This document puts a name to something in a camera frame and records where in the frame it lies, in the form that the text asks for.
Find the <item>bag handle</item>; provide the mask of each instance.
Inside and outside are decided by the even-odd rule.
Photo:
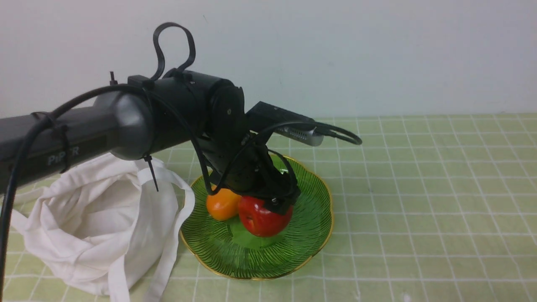
[[[172,183],[185,191],[185,203],[183,208],[176,215],[173,230],[166,238],[161,259],[151,280],[144,297],[146,302],[159,302],[166,289],[171,271],[177,260],[177,248],[179,247],[179,229],[185,220],[192,214],[195,204],[195,195],[192,188],[176,173],[163,167],[154,167],[155,178]],[[140,185],[153,180],[149,168],[138,172]],[[129,289],[125,278],[125,259],[117,259],[108,272],[108,287],[110,289],[110,299],[112,302],[130,301]]]
[[[34,202],[39,197],[41,197],[47,187],[42,186],[32,191],[25,193],[18,193],[15,195],[14,205],[24,204],[27,202]],[[28,217],[22,215],[19,211],[13,209],[11,212],[11,226],[15,228],[18,232],[23,232],[26,223],[28,222]]]

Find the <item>green glass plate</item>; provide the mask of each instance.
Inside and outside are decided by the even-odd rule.
[[[330,191],[317,175],[286,158],[302,193],[289,225],[270,238],[250,234],[238,216],[227,221],[214,220],[205,206],[207,191],[203,177],[192,184],[196,204],[181,227],[181,238],[207,269],[233,279],[279,278],[301,268],[328,242],[334,222]],[[286,170],[279,158],[274,156],[272,160],[280,171]]]

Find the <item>white cloth bag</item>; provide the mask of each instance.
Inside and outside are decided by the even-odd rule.
[[[13,211],[11,225],[26,249],[66,284],[113,302],[129,302],[129,289],[161,257],[144,301],[160,301],[177,258],[178,233],[194,209],[194,192],[162,161],[105,154],[72,168],[49,188],[19,194],[37,199],[29,217]],[[172,184],[185,190],[178,212]]]

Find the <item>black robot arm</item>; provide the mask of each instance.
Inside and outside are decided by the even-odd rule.
[[[164,56],[158,36],[170,26],[185,31],[190,54],[179,68],[162,76]],[[311,146],[320,145],[325,135],[361,144],[347,130],[263,102],[245,112],[242,88],[230,80],[186,70],[195,58],[194,40],[178,24],[159,26],[153,41],[158,69],[151,78],[130,76],[127,84],[118,84],[112,73],[110,86],[80,95],[52,112],[0,119],[0,194],[4,194],[0,288],[18,186],[107,152],[124,160],[145,159],[151,167],[151,154],[191,141],[210,195],[227,188],[263,199],[268,210],[284,214],[300,189],[289,162],[266,146],[273,133]],[[73,109],[93,97],[97,97],[93,106]],[[287,171],[274,167],[270,153],[282,159]]]

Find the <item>green grid tablecloth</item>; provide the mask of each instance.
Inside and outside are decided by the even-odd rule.
[[[181,243],[163,301],[537,300],[537,114],[322,121],[364,144],[269,145],[328,183],[336,220],[326,247],[292,275],[246,282],[209,272]],[[201,175],[190,144],[156,157],[190,182]],[[65,286],[15,231],[6,275],[6,301],[109,300]]]

